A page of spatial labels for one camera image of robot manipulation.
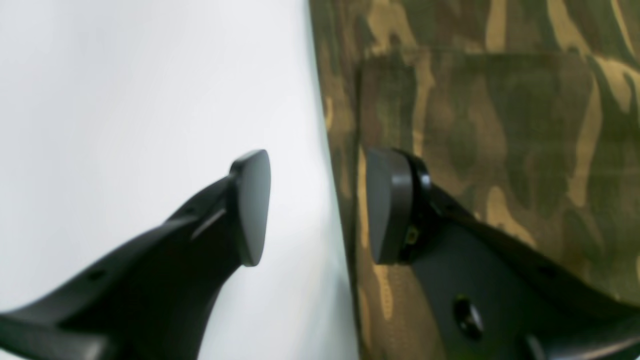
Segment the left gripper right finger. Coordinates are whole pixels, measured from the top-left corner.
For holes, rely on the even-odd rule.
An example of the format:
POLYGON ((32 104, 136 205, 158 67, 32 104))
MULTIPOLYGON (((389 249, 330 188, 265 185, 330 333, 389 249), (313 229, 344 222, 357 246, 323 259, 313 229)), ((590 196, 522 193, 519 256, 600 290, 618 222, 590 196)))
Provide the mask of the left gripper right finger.
POLYGON ((416 276, 450 360, 637 360, 639 308, 484 224, 422 159, 366 151, 371 253, 416 276))

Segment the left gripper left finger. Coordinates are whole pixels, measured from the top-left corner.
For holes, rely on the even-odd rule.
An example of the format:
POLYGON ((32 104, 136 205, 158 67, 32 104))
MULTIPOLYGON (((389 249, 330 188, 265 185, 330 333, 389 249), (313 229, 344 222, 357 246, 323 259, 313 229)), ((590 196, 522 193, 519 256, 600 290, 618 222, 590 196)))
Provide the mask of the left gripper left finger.
POLYGON ((259 264, 268 152, 237 158, 164 223, 0 319, 1 349, 28 360, 196 360, 217 297, 259 264))

